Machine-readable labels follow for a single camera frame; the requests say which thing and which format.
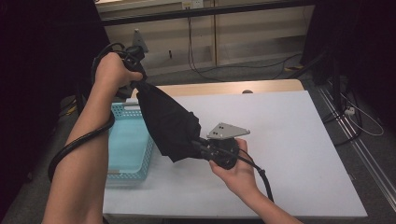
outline blue plastic basket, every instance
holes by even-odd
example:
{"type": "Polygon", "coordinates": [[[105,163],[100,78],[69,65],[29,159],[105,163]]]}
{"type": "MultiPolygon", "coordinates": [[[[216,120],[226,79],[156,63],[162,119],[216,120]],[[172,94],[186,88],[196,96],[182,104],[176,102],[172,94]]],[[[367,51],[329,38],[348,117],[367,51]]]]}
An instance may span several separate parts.
{"type": "Polygon", "coordinates": [[[116,121],[109,133],[107,184],[141,181],[148,173],[153,141],[140,107],[127,105],[111,106],[116,121]]]}

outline white cable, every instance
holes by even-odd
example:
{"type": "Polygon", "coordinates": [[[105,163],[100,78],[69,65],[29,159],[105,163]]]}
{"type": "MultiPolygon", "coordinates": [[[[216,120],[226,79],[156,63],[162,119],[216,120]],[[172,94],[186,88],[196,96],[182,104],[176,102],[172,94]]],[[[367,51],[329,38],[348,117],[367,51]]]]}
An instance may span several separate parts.
{"type": "Polygon", "coordinates": [[[384,134],[384,129],[382,128],[382,126],[381,126],[378,122],[376,122],[375,119],[373,119],[372,117],[370,117],[370,115],[368,115],[367,113],[365,113],[364,111],[362,111],[360,108],[358,108],[357,106],[355,106],[354,104],[352,104],[352,102],[350,102],[350,101],[344,96],[344,94],[341,93],[341,96],[342,96],[344,99],[346,99],[351,105],[353,105],[356,109],[358,109],[361,113],[363,113],[365,116],[367,116],[369,119],[371,119],[376,125],[378,125],[378,127],[381,129],[381,133],[370,133],[370,132],[364,130],[364,129],[363,129],[361,126],[359,126],[355,121],[353,121],[353,119],[352,119],[352,118],[350,117],[350,115],[348,114],[350,121],[351,121],[353,124],[355,124],[356,127],[358,127],[359,129],[361,129],[361,130],[364,131],[365,133],[368,133],[368,134],[370,134],[370,135],[372,135],[372,136],[381,136],[382,134],[384,134]]]}

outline white table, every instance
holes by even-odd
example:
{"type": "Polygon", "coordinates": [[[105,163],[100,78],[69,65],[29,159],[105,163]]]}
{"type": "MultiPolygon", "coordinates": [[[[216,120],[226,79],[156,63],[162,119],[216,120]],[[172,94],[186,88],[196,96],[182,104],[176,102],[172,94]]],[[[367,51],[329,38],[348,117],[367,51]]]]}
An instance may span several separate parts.
{"type": "MultiPolygon", "coordinates": [[[[175,98],[200,119],[247,128],[249,154],[266,170],[275,202],[296,217],[367,217],[306,91],[175,98]]],[[[265,187],[256,173],[259,188],[265,187]]],[[[105,214],[149,217],[257,217],[212,174],[207,161],[172,163],[154,148],[148,178],[106,188],[105,214]]]]}

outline black curtain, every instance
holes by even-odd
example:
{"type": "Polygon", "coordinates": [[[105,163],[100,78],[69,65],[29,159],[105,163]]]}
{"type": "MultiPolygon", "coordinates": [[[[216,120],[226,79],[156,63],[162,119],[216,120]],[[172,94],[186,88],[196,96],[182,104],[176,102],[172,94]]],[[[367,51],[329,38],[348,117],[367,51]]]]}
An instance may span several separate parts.
{"type": "Polygon", "coordinates": [[[385,125],[396,130],[395,14],[393,1],[328,1],[316,5],[304,46],[302,64],[323,50],[330,52],[313,69],[316,84],[332,75],[332,59],[340,75],[373,107],[385,125]]]}
{"type": "Polygon", "coordinates": [[[93,57],[108,44],[103,27],[56,23],[100,20],[92,0],[0,0],[0,220],[35,167],[77,83],[90,92],[93,57]]]}

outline human hand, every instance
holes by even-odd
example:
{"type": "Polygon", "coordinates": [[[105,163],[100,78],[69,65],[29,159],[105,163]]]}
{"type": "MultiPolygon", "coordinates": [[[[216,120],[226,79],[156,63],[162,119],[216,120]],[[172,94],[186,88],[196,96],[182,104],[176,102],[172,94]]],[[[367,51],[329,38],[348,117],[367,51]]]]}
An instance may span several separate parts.
{"type": "MultiPolygon", "coordinates": [[[[245,140],[236,138],[236,142],[241,150],[248,153],[248,144],[245,140]]],[[[249,157],[244,152],[239,152],[239,156],[249,160],[249,157]]],[[[218,166],[215,162],[209,162],[212,172],[220,177],[227,188],[240,198],[259,191],[254,177],[253,167],[244,161],[238,160],[235,167],[230,170],[225,170],[218,166]]]]}
{"type": "Polygon", "coordinates": [[[141,73],[126,69],[117,53],[110,52],[102,58],[96,69],[95,84],[117,90],[131,81],[138,81],[142,78],[141,73]]]}

